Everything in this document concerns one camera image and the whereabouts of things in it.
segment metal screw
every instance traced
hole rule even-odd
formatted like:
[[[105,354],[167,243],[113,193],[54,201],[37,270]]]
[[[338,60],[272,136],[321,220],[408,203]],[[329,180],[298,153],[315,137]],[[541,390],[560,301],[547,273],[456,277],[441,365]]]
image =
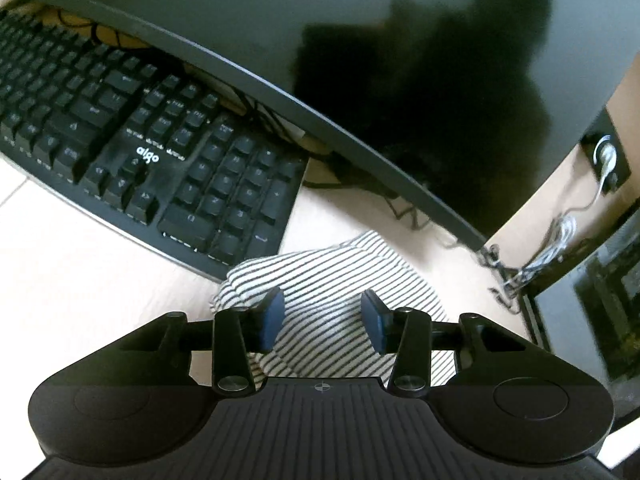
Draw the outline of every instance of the metal screw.
[[[396,388],[406,392],[417,392],[424,388],[427,383],[422,377],[418,377],[417,375],[403,375],[394,381],[394,385]]]
[[[229,375],[218,381],[218,387],[226,392],[241,392],[247,386],[249,381],[239,375]]]

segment ribbed black surface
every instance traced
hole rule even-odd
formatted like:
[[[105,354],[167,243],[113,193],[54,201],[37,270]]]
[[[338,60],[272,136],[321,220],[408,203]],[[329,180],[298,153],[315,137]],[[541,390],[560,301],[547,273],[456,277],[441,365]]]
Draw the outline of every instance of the ribbed black surface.
[[[316,385],[330,386],[319,391]],[[152,462],[99,469],[51,458],[31,480],[380,479],[588,480],[614,477],[592,459],[525,468],[454,441],[420,400],[375,379],[269,379],[257,395],[220,402],[200,433]]]

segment screen frame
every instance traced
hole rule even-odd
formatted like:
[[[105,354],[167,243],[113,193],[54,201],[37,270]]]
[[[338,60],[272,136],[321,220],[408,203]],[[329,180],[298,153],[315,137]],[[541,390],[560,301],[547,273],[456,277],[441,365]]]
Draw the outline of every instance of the screen frame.
[[[441,199],[338,124],[267,80],[219,56],[205,46],[93,0],[35,1],[61,7],[84,18],[117,28],[209,73],[271,108],[287,121],[325,142],[357,167],[375,175],[385,186],[415,205],[469,249],[478,251],[487,242],[486,236]]]

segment black screen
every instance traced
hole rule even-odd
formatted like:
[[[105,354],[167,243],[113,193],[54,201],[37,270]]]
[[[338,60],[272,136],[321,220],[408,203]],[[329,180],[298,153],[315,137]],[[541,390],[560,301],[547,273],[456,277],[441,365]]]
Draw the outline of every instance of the black screen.
[[[639,0],[91,1],[295,97],[486,237],[578,142],[640,44]]]

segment aigo logo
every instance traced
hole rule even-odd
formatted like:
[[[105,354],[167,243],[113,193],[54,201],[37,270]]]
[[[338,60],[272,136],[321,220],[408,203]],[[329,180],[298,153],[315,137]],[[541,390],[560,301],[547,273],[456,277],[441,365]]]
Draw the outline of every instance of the aigo logo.
[[[149,148],[143,148],[142,146],[140,146],[137,150],[136,153],[138,155],[142,156],[142,159],[149,164],[150,162],[157,162],[158,160],[160,160],[160,157],[157,156],[154,152],[150,152]]]

